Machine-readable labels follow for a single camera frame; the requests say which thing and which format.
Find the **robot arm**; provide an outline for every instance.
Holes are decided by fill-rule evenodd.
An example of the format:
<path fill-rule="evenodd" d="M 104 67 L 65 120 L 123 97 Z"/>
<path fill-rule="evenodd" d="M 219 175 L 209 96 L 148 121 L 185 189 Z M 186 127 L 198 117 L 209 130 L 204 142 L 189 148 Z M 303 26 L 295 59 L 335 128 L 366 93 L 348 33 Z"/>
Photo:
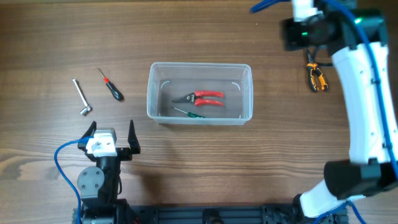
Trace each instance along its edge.
<path fill-rule="evenodd" d="M 133 121 L 127 137 L 130 147 L 116 147 L 115 130 L 98 129 L 95 121 L 82 139 L 88 137 L 88 142 L 79 142 L 78 148 L 96 165 L 87 167 L 78 177 L 83 207 L 74 211 L 72 223 L 140 223 L 127 200 L 118 198 L 122 191 L 121 162 L 141 153 Z"/>
<path fill-rule="evenodd" d="M 292 4 L 294 18 L 283 22 L 286 49 L 297 50 L 310 45 L 328 47 L 343 87 L 350 130 L 349 161 L 326 163 L 325 179 L 295 198 L 294 203 L 301 208 L 301 216 L 315 218 L 347 200 L 358 200 L 396 186 L 396 177 L 384 145 L 385 129 L 379 109 L 377 82 L 381 85 L 387 129 L 393 146 L 398 144 L 397 123 L 387 76 L 386 25 L 381 13 L 377 10 L 354 12 L 358 15 L 356 23 L 361 23 L 372 41 L 371 48 L 381 75 L 381 79 L 376 80 L 364 44 L 338 12 L 327 7 L 320 11 L 313 6 L 312 0 L 293 0 Z M 356 7 L 355 1 L 345 1 L 345 4 L 350 8 Z M 315 31 L 321 31 L 322 35 L 315 34 Z M 398 154 L 397 147 L 392 150 Z"/>

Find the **metal socket wrench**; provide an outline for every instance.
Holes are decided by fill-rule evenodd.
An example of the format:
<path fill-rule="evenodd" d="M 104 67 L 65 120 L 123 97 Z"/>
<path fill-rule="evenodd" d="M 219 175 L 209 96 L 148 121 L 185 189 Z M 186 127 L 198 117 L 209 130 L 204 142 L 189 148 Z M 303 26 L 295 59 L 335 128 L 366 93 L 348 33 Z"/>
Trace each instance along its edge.
<path fill-rule="evenodd" d="M 77 91 L 78 91 L 79 94 L 80 94 L 81 100 L 83 100 L 83 103 L 84 103 L 84 105 L 85 105 L 85 107 L 80 111 L 80 114 L 83 115 L 83 116 L 86 116 L 86 114 L 87 114 L 89 111 L 91 111 L 92 107 L 87 103 L 86 98 L 85 98 L 83 92 L 81 91 L 79 82 L 78 82 L 75 78 L 73 79 L 73 82 L 75 83 L 75 86 L 76 86 L 76 88 L 77 88 Z"/>

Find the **wire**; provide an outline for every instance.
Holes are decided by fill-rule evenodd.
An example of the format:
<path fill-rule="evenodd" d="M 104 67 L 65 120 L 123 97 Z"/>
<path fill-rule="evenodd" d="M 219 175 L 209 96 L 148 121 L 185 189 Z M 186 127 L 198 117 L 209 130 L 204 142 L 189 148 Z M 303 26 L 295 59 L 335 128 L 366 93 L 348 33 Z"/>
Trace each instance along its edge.
<path fill-rule="evenodd" d="M 374 76 L 375 76 L 374 83 L 376 84 L 377 97 L 378 97 L 380 114 L 381 114 L 381 121 L 383 124 L 383 131 L 384 131 L 384 135 L 386 138 L 386 143 L 385 143 L 385 145 L 383 145 L 383 147 L 387 148 L 388 154 L 390 156 L 392 169 L 394 170 L 394 173 L 396 175 L 396 180 L 398 180 L 398 164 L 397 164 L 397 160 L 394 155 L 394 152 L 392 151 L 392 141 L 391 141 L 391 136 L 390 136 L 388 122 L 387 122 L 386 106 L 384 104 L 384 98 L 383 98 L 382 88 L 381 88 L 381 77 L 380 77 L 379 69 L 377 67 L 376 57 L 374 56 L 374 52 L 372 51 L 372 48 L 370 46 L 370 41 L 369 41 L 368 37 L 366 36 L 364 29 L 355 23 L 356 18 L 352 12 L 350 12 L 347 8 L 345 8 L 343 5 L 341 5 L 340 3 L 337 3 L 334 0 L 322 0 L 322 1 L 332 5 L 334 8 L 339 10 L 342 14 L 344 14 L 348 18 L 350 23 L 356 29 L 362 42 L 364 43 L 366 50 L 368 51 L 369 59 L 371 61 L 371 65 L 374 70 Z"/>
<path fill-rule="evenodd" d="M 263 0 L 262 2 L 254 5 L 250 9 L 250 11 L 252 13 L 256 13 L 256 12 L 259 12 L 259 11 L 261 11 L 263 9 L 268 8 L 269 6 L 273 6 L 273 5 L 277 4 L 278 2 L 288 2 L 288 1 L 290 1 L 290 0 Z"/>
<path fill-rule="evenodd" d="M 351 206 L 351 208 L 353 208 L 353 211 L 356 215 L 356 218 L 358 218 L 358 220 L 362 223 L 362 224 L 366 224 L 366 222 L 363 220 L 363 218 L 361 217 L 361 214 L 359 214 L 358 209 L 356 209 L 354 203 L 352 201 L 347 201 L 348 205 Z"/>
<path fill-rule="evenodd" d="M 319 51 L 319 46 L 316 46 L 315 50 L 312 53 L 312 60 L 314 61 L 314 63 L 317 64 L 319 67 L 333 67 L 333 63 L 322 63 L 315 61 L 315 57 L 317 57 L 318 51 Z"/>
<path fill-rule="evenodd" d="M 122 193 L 122 178 L 120 178 L 120 176 L 119 176 L 119 193 L 118 193 L 118 195 L 121 193 Z"/>
<path fill-rule="evenodd" d="M 67 183 L 70 185 L 70 187 L 73 189 L 73 191 L 76 194 L 77 200 L 78 200 L 78 206 L 77 206 L 77 223 L 81 224 L 81 220 L 80 220 L 80 209 L 81 209 L 81 202 L 80 202 L 80 195 L 79 192 L 77 191 L 76 187 L 73 185 L 73 183 L 70 182 L 70 180 L 68 179 L 68 177 L 63 173 L 62 168 L 60 167 L 60 164 L 58 163 L 58 153 L 60 152 L 61 149 L 63 149 L 66 146 L 69 146 L 71 144 L 75 144 L 75 143 L 79 143 L 79 142 L 85 142 L 86 140 L 88 140 L 90 137 L 85 137 L 85 138 L 81 138 L 79 140 L 74 140 L 74 141 L 70 141 L 67 142 L 65 144 L 63 144 L 62 146 L 58 147 L 58 149 L 55 151 L 54 153 L 54 161 L 55 161 L 55 165 L 57 166 L 57 169 L 60 171 L 62 177 L 67 181 Z"/>
<path fill-rule="evenodd" d="M 348 202 L 343 203 L 342 205 L 340 205 L 339 207 L 330 210 L 329 212 L 325 212 L 324 214 L 318 216 L 315 221 L 312 224 L 317 224 L 318 222 L 320 222 L 323 218 L 332 215 L 332 214 L 336 214 L 338 212 L 340 212 L 341 210 L 343 210 L 346 206 L 348 205 Z"/>
<path fill-rule="evenodd" d="M 315 221 L 312 224 L 318 224 L 323 218 L 326 218 L 329 215 L 332 214 L 336 214 L 338 212 L 340 212 L 341 210 L 343 210 L 345 207 L 347 207 L 347 205 L 349 205 L 351 208 L 353 208 L 353 211 L 356 215 L 356 218 L 362 223 L 362 224 L 366 224 L 366 222 L 363 220 L 362 216 L 359 214 L 358 209 L 355 207 L 355 204 L 352 201 L 346 201 L 345 203 L 341 204 L 339 207 L 330 210 L 329 212 L 325 212 L 324 214 L 318 216 Z"/>

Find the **orange pliers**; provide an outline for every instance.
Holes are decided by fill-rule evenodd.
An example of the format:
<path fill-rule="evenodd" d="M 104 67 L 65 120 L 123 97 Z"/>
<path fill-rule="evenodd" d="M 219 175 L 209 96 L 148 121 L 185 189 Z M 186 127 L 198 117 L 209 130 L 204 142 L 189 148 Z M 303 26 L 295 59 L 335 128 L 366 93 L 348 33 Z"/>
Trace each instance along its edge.
<path fill-rule="evenodd" d="M 328 80 L 326 79 L 325 75 L 321 72 L 321 70 L 318 68 L 318 65 L 314 63 L 312 55 L 308 49 L 307 49 L 307 58 L 308 58 L 308 64 L 307 64 L 308 83 L 310 84 L 311 90 L 314 93 L 317 93 L 319 90 L 317 84 L 315 83 L 315 78 L 313 76 L 313 72 L 315 72 L 318 76 L 319 81 L 321 82 L 322 90 L 327 91 L 329 89 Z"/>

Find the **green led light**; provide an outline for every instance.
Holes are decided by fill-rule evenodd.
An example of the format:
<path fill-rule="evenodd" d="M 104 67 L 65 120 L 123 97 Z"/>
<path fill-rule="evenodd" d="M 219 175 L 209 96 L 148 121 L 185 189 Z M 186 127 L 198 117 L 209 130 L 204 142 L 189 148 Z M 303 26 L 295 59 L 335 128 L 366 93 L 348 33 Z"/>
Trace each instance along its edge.
<path fill-rule="evenodd" d="M 355 23 L 356 23 L 356 24 L 359 24 L 361 21 L 362 21 L 362 17 L 359 17 L 359 18 L 356 18 L 356 19 L 355 19 Z"/>

